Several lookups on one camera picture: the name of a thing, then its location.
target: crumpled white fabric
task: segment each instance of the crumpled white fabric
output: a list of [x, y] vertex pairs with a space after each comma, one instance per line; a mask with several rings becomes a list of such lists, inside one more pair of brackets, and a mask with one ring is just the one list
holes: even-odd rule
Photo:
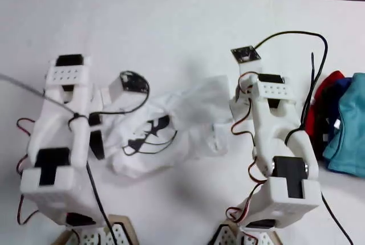
[[[166, 115], [168, 126], [156, 136], [150, 134], [145, 140], [150, 144], [143, 144], [138, 153], [126, 155], [133, 153], [128, 140], [144, 138]], [[137, 178], [189, 158], [227, 153], [231, 123], [228, 79], [217, 76], [191, 89], [151, 98], [134, 113], [108, 117], [104, 122], [104, 148], [107, 157], [112, 155], [116, 173]]]

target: white tablecloth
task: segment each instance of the white tablecloth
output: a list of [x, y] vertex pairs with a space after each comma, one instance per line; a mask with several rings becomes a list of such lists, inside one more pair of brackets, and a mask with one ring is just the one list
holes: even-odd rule
[[[42, 89], [47, 62], [60, 54], [92, 56], [95, 83], [122, 70], [144, 75], [152, 96], [225, 74], [233, 94], [238, 66], [231, 48], [256, 44], [283, 30], [323, 34], [329, 43], [323, 75], [365, 72], [365, 3], [330, 0], [0, 0], [0, 72]], [[289, 74], [303, 101], [310, 83], [310, 52], [317, 68], [322, 42], [305, 35], [275, 38], [260, 48], [266, 72]], [[16, 224], [17, 161], [27, 137], [15, 127], [36, 119], [42, 100], [4, 82], [0, 87], [0, 235], [3, 244], [49, 244], [63, 230], [42, 215]], [[206, 244], [228, 206], [253, 187], [246, 168], [251, 142], [236, 137], [222, 158], [190, 161], [126, 183], [92, 163], [108, 213], [127, 215], [141, 244]], [[355, 244], [362, 244], [365, 181], [320, 172], [327, 201]], [[24, 216], [34, 206], [25, 203]], [[321, 206], [279, 231], [284, 244], [346, 244]]]

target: folded clothing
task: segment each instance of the folded clothing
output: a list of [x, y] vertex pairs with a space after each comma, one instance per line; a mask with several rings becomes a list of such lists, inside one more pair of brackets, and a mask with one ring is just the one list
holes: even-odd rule
[[106, 156], [116, 173], [141, 177], [189, 158], [228, 151], [229, 87], [226, 76], [150, 99], [134, 113], [107, 116]]
[[351, 83], [352, 78], [339, 79], [324, 92], [323, 99], [328, 102], [328, 142], [334, 138], [335, 123], [340, 119], [339, 101]]
[[356, 73], [339, 100], [340, 127], [324, 158], [330, 170], [365, 177], [365, 73]]
[[305, 123], [305, 131], [307, 132], [312, 143], [313, 151], [318, 160], [323, 159], [323, 151], [328, 144], [327, 134], [329, 132], [328, 125], [328, 107], [327, 100], [323, 99], [326, 89], [330, 88], [336, 81], [343, 79], [344, 76], [340, 71], [334, 71], [319, 85], [315, 95], [314, 104], [310, 106], [307, 120]]

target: black cable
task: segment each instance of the black cable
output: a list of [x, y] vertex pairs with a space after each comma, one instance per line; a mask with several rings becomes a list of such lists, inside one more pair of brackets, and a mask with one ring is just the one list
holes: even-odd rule
[[337, 220], [337, 218], [335, 217], [334, 213], [332, 212], [329, 204], [327, 203], [325, 196], [322, 193], [322, 201], [326, 206], [327, 211], [330, 213], [332, 219], [335, 221], [335, 223], [337, 224], [337, 226], [340, 228], [341, 232], [344, 234], [344, 236], [347, 238], [348, 242], [351, 245], [354, 245], [354, 242], [352, 242], [351, 238], [349, 237], [349, 235], [346, 233], [346, 231], [344, 230], [344, 228], [342, 227], [342, 225], [339, 223], [339, 221]]
[[[261, 41], [260, 43], [258, 43], [256, 46], [255, 46], [255, 49], [258, 48], [259, 46], [261, 46], [263, 43], [265, 43], [267, 40], [275, 37], [275, 36], [278, 36], [278, 35], [282, 35], [282, 34], [306, 34], [306, 35], [312, 35], [312, 36], [317, 36], [319, 38], [322, 39], [323, 43], [325, 44], [325, 51], [323, 52], [323, 58], [322, 58], [322, 61], [321, 61], [321, 64], [319, 66], [319, 69], [318, 69], [318, 72], [317, 72], [317, 75], [314, 76], [314, 54], [312, 52], [311, 54], [311, 65], [312, 65], [312, 72], [311, 72], [311, 83], [310, 83], [310, 89], [309, 89], [309, 92], [308, 92], [308, 95], [307, 95], [307, 98], [304, 102], [304, 106], [303, 106], [303, 110], [302, 110], [302, 116], [301, 116], [301, 125], [296, 128], [296, 129], [293, 129], [291, 130], [288, 135], [286, 136], [285, 138], [285, 145], [287, 144], [290, 136], [292, 134], [294, 134], [295, 132], [297, 131], [300, 131], [300, 130], [304, 130], [304, 126], [305, 126], [305, 123], [306, 123], [306, 120], [307, 120], [307, 116], [308, 116], [308, 111], [309, 111], [309, 107], [310, 107], [310, 100], [312, 98], [312, 94], [313, 94], [313, 90], [314, 90], [314, 87], [322, 73], [322, 69], [323, 69], [323, 66], [325, 64], [325, 61], [326, 61], [326, 57], [327, 57], [327, 52], [328, 52], [328, 44], [327, 44], [327, 40], [321, 35], [321, 34], [317, 34], [317, 33], [313, 33], [313, 32], [307, 32], [307, 31], [283, 31], [283, 32], [278, 32], [276, 34], [273, 34], [269, 37], [267, 37], [266, 39], [264, 39], [263, 41]], [[332, 210], [330, 209], [325, 197], [323, 196], [323, 193], [322, 193], [322, 201], [323, 203], [325, 204], [326, 206], [326, 209], [327, 211], [330, 213], [332, 219], [335, 221], [335, 223], [337, 224], [337, 226], [340, 228], [341, 232], [345, 235], [345, 237], [347, 238], [348, 242], [353, 245], [354, 243], [352, 242], [351, 238], [349, 237], [349, 235], [346, 233], [346, 231], [344, 230], [344, 228], [342, 227], [342, 225], [339, 223], [339, 221], [336, 219], [335, 215], [333, 214]]]
[[125, 114], [129, 114], [132, 113], [138, 109], [140, 109], [148, 100], [149, 98], [149, 92], [150, 92], [150, 87], [149, 87], [149, 83], [146, 80], [145, 77], [141, 76], [142, 79], [145, 81], [146, 85], [147, 85], [147, 93], [146, 93], [146, 98], [143, 100], [142, 103], [140, 103], [138, 106], [134, 107], [133, 109], [129, 110], [129, 111], [115, 111], [115, 112], [108, 112], [108, 111], [96, 111], [96, 112], [92, 112], [90, 113], [90, 117], [93, 115], [125, 115]]
[[174, 135], [173, 135], [173, 137], [170, 139], [170, 140], [168, 140], [168, 141], [166, 141], [166, 142], [163, 142], [162, 144], [153, 144], [153, 143], [150, 143], [150, 142], [145, 142], [145, 144], [150, 144], [150, 145], [164, 145], [164, 144], [168, 144], [168, 145], [166, 145], [165, 147], [163, 147], [162, 149], [160, 149], [159, 151], [156, 151], [156, 152], [140, 152], [140, 151], [134, 151], [133, 153], [129, 153], [129, 154], [127, 154], [126, 152], [125, 152], [125, 148], [126, 147], [128, 147], [128, 145], [127, 146], [124, 146], [124, 147], [122, 147], [122, 150], [123, 150], [123, 152], [124, 152], [124, 154], [126, 155], [126, 156], [132, 156], [132, 155], [134, 155], [134, 154], [137, 154], [137, 153], [140, 153], [140, 154], [158, 154], [158, 153], [161, 153], [163, 150], [165, 150], [165, 149], [167, 149], [172, 143], [173, 143], [173, 141], [174, 141], [174, 139], [175, 139], [175, 137], [176, 137], [176, 135], [177, 135], [177, 131], [175, 131], [175, 133], [174, 133]]
[[[261, 42], [259, 42], [256, 46], [255, 46], [255, 49], [258, 49], [262, 44], [264, 44], [266, 41], [268, 41], [269, 39], [273, 38], [273, 37], [276, 37], [276, 36], [279, 36], [279, 35], [283, 35], [283, 34], [305, 34], [305, 35], [310, 35], [310, 36], [316, 36], [316, 37], [319, 37], [322, 41], [323, 41], [323, 44], [325, 45], [325, 50], [323, 52], [323, 57], [322, 57], [322, 61], [321, 61], [321, 64], [319, 66], [319, 69], [318, 69], [318, 72], [317, 72], [317, 75], [314, 77], [314, 79], [312, 78], [311, 79], [311, 86], [310, 86], [310, 89], [309, 89], [309, 92], [308, 92], [308, 95], [307, 95], [307, 98], [304, 102], [304, 106], [303, 106], [303, 110], [302, 110], [302, 116], [301, 116], [301, 125], [290, 131], [286, 138], [285, 138], [285, 144], [287, 144], [290, 136], [297, 132], [297, 131], [300, 131], [300, 130], [303, 130], [304, 129], [304, 125], [305, 125], [305, 122], [307, 120], [307, 113], [308, 113], [308, 110], [309, 110], [309, 106], [310, 106], [310, 100], [312, 98], [312, 94], [313, 94], [313, 90], [314, 90], [314, 87], [322, 73], [322, 69], [323, 69], [323, 66], [325, 64], [325, 61], [326, 61], [326, 58], [327, 58], [327, 53], [328, 53], [328, 43], [327, 43], [327, 40], [326, 38], [324, 38], [321, 34], [318, 34], [318, 33], [314, 33], [314, 32], [308, 32], [308, 31], [296, 31], [296, 30], [293, 30], [293, 31], [282, 31], [282, 32], [278, 32], [278, 33], [275, 33], [267, 38], [265, 38], [264, 40], [262, 40]], [[312, 58], [312, 73], [314, 71], [314, 54], [312, 52], [311, 54], [311, 58]]]
[[80, 114], [78, 114], [78, 113], [76, 112], [76, 113], [74, 113], [74, 116], [73, 116], [72, 118], [70, 118], [70, 119], [68, 120], [68, 122], [67, 122], [67, 126], [68, 126], [69, 130], [71, 130], [70, 124], [72, 123], [72, 121], [74, 121], [74, 120], [76, 120], [76, 119], [78, 119], [78, 118], [85, 118], [85, 119], [89, 122], [88, 117], [86, 117], [85, 115], [80, 115]]
[[[314, 87], [319, 79], [319, 77], [321, 76], [321, 73], [322, 73], [322, 69], [323, 69], [323, 66], [325, 64], [325, 61], [326, 61], [326, 58], [327, 58], [327, 53], [328, 53], [328, 43], [327, 43], [327, 40], [326, 38], [324, 38], [321, 34], [318, 34], [318, 33], [314, 33], [314, 32], [308, 32], [308, 31], [297, 31], [297, 30], [293, 30], [293, 31], [282, 31], [282, 32], [278, 32], [278, 33], [275, 33], [267, 38], [265, 38], [264, 40], [262, 40], [261, 42], [259, 42], [256, 46], [255, 46], [255, 49], [258, 49], [262, 44], [264, 44], [266, 41], [268, 41], [269, 39], [273, 38], [273, 37], [276, 37], [276, 36], [279, 36], [279, 35], [283, 35], [283, 34], [305, 34], [305, 35], [310, 35], [310, 36], [316, 36], [316, 37], [319, 37], [322, 41], [323, 41], [323, 44], [325, 45], [325, 50], [323, 52], [323, 57], [322, 57], [322, 61], [321, 61], [321, 64], [319, 65], [319, 69], [318, 69], [318, 72], [317, 72], [317, 75], [315, 76], [314, 78], [314, 81], [313, 81], [313, 84], [312, 86], [310, 87], [309, 89], [309, 93], [308, 93], [308, 96], [307, 96], [307, 99], [305, 101], [305, 103], [308, 103], [310, 102], [310, 98], [312, 97], [312, 93], [313, 93], [313, 90], [314, 90]], [[305, 123], [307, 118], [306, 118], [307, 115], [304, 116], [304, 119], [303, 119], [303, 122]]]
[[[147, 84], [148, 91], [147, 91], [147, 96], [146, 96], [145, 100], [140, 105], [138, 105], [137, 107], [135, 107], [134, 109], [132, 109], [130, 111], [124, 111], [124, 112], [94, 112], [94, 113], [98, 113], [98, 114], [127, 114], [127, 113], [132, 113], [132, 112], [136, 111], [137, 109], [141, 108], [146, 103], [146, 101], [149, 98], [149, 84], [148, 84], [147, 80], [144, 77], [143, 77], [143, 79], [145, 80], [145, 82]], [[0, 80], [7, 81], [7, 82], [9, 82], [9, 83], [11, 83], [11, 84], [13, 84], [13, 85], [15, 85], [17, 87], [23, 88], [23, 89], [25, 89], [25, 90], [33, 93], [34, 95], [36, 95], [38, 97], [41, 97], [42, 99], [48, 100], [48, 101], [50, 101], [50, 102], [52, 102], [52, 103], [54, 103], [54, 104], [62, 107], [63, 109], [71, 112], [74, 116], [73, 116], [73, 118], [71, 118], [68, 121], [68, 125], [70, 125], [70, 123], [72, 122], [72, 120], [75, 120], [75, 119], [80, 118], [80, 117], [85, 117], [86, 119], [88, 119], [87, 116], [80, 115], [80, 114], [74, 112], [71, 108], [67, 107], [66, 105], [64, 105], [64, 104], [62, 104], [62, 103], [60, 103], [60, 102], [58, 102], [58, 101], [56, 101], [56, 100], [54, 100], [52, 98], [47, 97], [44, 93], [41, 93], [41, 92], [37, 91], [36, 89], [34, 89], [33, 87], [31, 87], [31, 86], [29, 86], [29, 85], [27, 85], [27, 84], [25, 84], [25, 83], [23, 83], [21, 81], [18, 81], [16, 79], [12, 78], [12, 77], [9, 77], [9, 76], [7, 76], [5, 74], [0, 73]], [[110, 222], [109, 222], [109, 220], [108, 220], [108, 218], [107, 218], [107, 216], [106, 216], [106, 214], [104, 212], [104, 208], [103, 208], [103, 205], [102, 205], [102, 203], [100, 201], [100, 198], [99, 198], [99, 195], [98, 195], [98, 191], [96, 190], [96, 186], [95, 186], [94, 179], [92, 177], [91, 170], [90, 170], [90, 167], [89, 167], [88, 162], [86, 162], [86, 169], [87, 169], [87, 173], [88, 173], [89, 178], [90, 178], [91, 186], [92, 186], [92, 189], [94, 191], [95, 198], [96, 198], [96, 201], [98, 203], [100, 212], [102, 213], [102, 215], [104, 217], [104, 220], [105, 220], [105, 222], [106, 222], [106, 224], [107, 224], [107, 226], [108, 226], [108, 228], [109, 228], [109, 230], [111, 232], [111, 235], [113, 237], [114, 243], [117, 245], [117, 240], [115, 238], [113, 229], [112, 229], [112, 227], [110, 225]]]
[[81, 244], [81, 239], [80, 239], [80, 235], [78, 232], [75, 231], [75, 229], [71, 229], [71, 231], [76, 235], [76, 238], [78, 239], [78, 245]]
[[22, 218], [22, 206], [23, 206], [23, 201], [24, 201], [24, 195], [21, 194], [21, 198], [19, 200], [19, 205], [18, 205], [18, 211], [17, 211], [17, 223], [18, 225], [25, 225], [29, 222], [29, 220], [36, 214], [36, 213], [39, 213], [39, 210], [35, 210], [33, 211], [23, 222], [21, 221]]
[[110, 225], [110, 222], [109, 222], [109, 220], [108, 220], [108, 217], [107, 217], [107, 215], [106, 215], [106, 214], [105, 214], [105, 212], [104, 212], [104, 207], [103, 207], [103, 205], [102, 205], [102, 203], [101, 203], [101, 201], [100, 201], [99, 194], [98, 194], [98, 191], [97, 191], [97, 189], [96, 189], [95, 182], [94, 182], [94, 178], [92, 177], [91, 169], [90, 169], [90, 166], [89, 166], [88, 161], [86, 162], [86, 170], [87, 170], [87, 174], [88, 174], [89, 179], [90, 179], [90, 183], [91, 183], [92, 191], [94, 192], [95, 199], [96, 199], [96, 202], [98, 203], [98, 206], [99, 206], [100, 212], [101, 212], [101, 214], [103, 215], [103, 218], [104, 218], [104, 220], [105, 220], [105, 222], [106, 222], [106, 224], [107, 224], [107, 226], [108, 226], [108, 228], [109, 228], [109, 231], [110, 231], [110, 233], [111, 233], [111, 235], [112, 235], [112, 237], [113, 237], [113, 241], [114, 241], [115, 245], [117, 245], [117, 244], [118, 244], [118, 241], [116, 240], [116, 237], [115, 237], [114, 232], [113, 232], [113, 228], [112, 228], [112, 226]]

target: blue cloth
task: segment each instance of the blue cloth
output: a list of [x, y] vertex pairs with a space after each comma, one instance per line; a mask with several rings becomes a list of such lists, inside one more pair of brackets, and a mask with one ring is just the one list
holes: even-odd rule
[[365, 73], [355, 73], [339, 100], [340, 130], [323, 156], [330, 170], [365, 177]]
[[340, 119], [340, 111], [339, 111], [339, 101], [343, 94], [347, 91], [348, 87], [350, 86], [352, 82], [352, 78], [343, 78], [337, 80], [333, 85], [331, 89], [331, 98], [328, 98], [329, 104], [328, 104], [328, 141], [331, 141], [335, 133], [337, 133], [337, 130], [335, 130], [334, 124], [337, 119]]

